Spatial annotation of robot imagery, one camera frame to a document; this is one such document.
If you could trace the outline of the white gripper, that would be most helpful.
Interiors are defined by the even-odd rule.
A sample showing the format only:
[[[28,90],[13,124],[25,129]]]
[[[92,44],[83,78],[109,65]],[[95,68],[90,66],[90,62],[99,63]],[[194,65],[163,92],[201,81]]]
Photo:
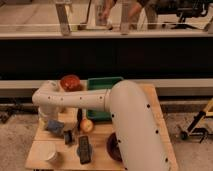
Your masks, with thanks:
[[[39,107],[38,108],[39,117],[45,122],[49,120],[57,120],[58,113],[59,113],[58,107]],[[64,141],[66,145],[70,144],[73,141],[71,130],[64,132]]]

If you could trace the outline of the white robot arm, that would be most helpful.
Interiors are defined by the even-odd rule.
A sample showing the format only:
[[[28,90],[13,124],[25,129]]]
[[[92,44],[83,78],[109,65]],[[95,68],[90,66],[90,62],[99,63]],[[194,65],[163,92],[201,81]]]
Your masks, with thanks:
[[[169,171],[151,104],[137,83],[122,80],[111,89],[57,92],[55,82],[46,81],[33,94],[32,101],[45,115],[57,107],[109,112],[126,171]]]

